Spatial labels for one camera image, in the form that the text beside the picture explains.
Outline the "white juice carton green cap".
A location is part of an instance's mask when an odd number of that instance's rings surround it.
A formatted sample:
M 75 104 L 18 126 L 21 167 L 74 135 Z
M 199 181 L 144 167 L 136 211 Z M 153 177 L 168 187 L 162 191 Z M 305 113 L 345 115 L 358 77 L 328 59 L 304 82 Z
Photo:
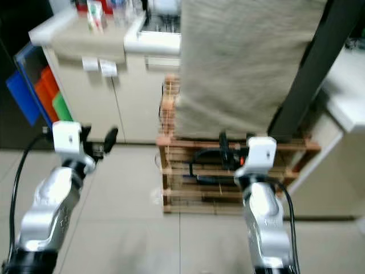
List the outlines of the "white juice carton green cap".
M 104 10 L 99 0 L 86 0 L 88 27 L 93 33 L 104 31 Z

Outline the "beige fridge cover cloth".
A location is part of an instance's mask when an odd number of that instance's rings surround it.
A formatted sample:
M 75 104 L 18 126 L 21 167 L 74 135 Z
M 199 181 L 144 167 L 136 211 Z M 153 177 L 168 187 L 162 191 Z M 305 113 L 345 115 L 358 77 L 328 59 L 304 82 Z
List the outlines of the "beige fridge cover cloth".
M 178 138 L 263 135 L 327 0 L 182 0 Z

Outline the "black fridge door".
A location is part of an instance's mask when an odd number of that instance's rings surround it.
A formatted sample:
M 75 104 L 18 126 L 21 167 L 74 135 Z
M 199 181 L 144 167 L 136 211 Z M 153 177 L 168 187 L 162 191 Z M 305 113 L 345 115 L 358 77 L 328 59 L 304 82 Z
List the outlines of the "black fridge door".
M 327 1 L 289 94 L 269 125 L 269 136 L 284 143 L 295 136 L 337 55 L 364 15 L 365 0 Z

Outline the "wooden slatted rack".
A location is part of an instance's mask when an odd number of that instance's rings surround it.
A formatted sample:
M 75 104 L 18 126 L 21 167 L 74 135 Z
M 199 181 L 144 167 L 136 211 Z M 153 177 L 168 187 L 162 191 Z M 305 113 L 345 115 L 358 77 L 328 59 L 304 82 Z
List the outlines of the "wooden slatted rack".
M 242 191 L 234 184 L 234 170 L 226 169 L 218 139 L 183 139 L 175 136 L 175 102 L 179 76 L 166 75 L 162 87 L 156 144 L 161 161 L 161 203 L 166 213 L 238 215 Z M 243 139 L 229 141 L 230 148 L 245 147 Z

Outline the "green plastic board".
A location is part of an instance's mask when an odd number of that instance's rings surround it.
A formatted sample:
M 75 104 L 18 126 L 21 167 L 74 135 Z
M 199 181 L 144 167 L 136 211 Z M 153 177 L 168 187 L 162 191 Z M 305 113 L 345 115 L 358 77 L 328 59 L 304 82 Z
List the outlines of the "green plastic board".
M 65 99 L 60 92 L 55 94 L 55 96 L 53 97 L 52 106 L 55 110 L 58 120 L 73 121 L 70 110 L 68 109 Z

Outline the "beige kitchen cabinet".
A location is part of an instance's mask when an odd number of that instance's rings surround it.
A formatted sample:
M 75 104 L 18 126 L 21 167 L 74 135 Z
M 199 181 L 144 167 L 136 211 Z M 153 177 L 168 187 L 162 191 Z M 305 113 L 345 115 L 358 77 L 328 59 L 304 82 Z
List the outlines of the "beige kitchen cabinet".
M 106 78 L 99 70 L 84 71 L 82 60 L 43 50 L 71 117 L 93 127 L 90 139 L 102 140 L 116 126 L 118 143 L 156 142 L 164 78 L 179 70 L 178 57 L 126 53 L 118 76 Z

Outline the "orange plastic board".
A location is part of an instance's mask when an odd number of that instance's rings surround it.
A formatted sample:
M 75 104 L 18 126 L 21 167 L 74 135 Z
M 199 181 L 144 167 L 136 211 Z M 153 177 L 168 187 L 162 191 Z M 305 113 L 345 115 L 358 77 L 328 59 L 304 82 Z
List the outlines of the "orange plastic board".
M 50 121 L 49 124 L 58 121 L 58 114 L 53 107 L 53 99 L 57 96 L 59 88 L 49 66 L 45 66 L 45 68 L 40 71 L 39 80 L 34 84 L 34 90 Z

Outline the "printed white paper label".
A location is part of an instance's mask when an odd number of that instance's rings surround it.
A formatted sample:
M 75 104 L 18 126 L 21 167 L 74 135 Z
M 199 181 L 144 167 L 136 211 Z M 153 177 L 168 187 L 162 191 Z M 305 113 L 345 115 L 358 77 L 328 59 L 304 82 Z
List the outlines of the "printed white paper label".
M 99 60 L 99 71 L 102 76 L 106 78 L 112 78 L 113 76 L 118 76 L 117 63 L 108 60 Z

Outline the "small white paper label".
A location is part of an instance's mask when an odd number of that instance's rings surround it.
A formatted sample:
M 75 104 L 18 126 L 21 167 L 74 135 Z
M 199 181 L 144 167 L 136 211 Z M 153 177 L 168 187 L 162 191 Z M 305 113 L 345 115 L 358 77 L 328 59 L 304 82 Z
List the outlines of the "small white paper label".
M 98 58 L 82 57 L 82 68 L 84 71 L 98 71 L 99 70 Z

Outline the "white side cabinet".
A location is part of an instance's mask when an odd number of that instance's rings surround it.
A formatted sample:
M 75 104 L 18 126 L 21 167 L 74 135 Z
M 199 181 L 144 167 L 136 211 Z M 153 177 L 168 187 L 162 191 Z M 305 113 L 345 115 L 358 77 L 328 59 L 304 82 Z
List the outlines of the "white side cabinet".
M 321 152 L 290 186 L 301 217 L 365 217 L 365 50 L 344 48 L 308 118 Z

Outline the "black gas stove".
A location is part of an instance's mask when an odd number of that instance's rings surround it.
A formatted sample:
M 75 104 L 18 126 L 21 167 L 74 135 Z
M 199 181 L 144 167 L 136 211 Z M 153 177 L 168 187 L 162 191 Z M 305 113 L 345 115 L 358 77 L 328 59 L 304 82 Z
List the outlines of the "black gas stove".
M 145 20 L 140 31 L 147 33 L 180 34 L 180 16 L 148 14 L 145 16 Z

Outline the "black tall cabinet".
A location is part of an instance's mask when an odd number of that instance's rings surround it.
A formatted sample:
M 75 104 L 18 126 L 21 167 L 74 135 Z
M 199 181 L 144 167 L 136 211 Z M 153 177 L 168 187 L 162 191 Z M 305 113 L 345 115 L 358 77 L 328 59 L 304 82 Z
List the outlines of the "black tall cabinet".
M 23 111 L 8 87 L 28 90 L 21 80 L 15 55 L 30 42 L 29 31 L 53 15 L 48 0 L 0 0 L 0 148 L 22 150 L 42 131 L 46 121 L 37 107 Z

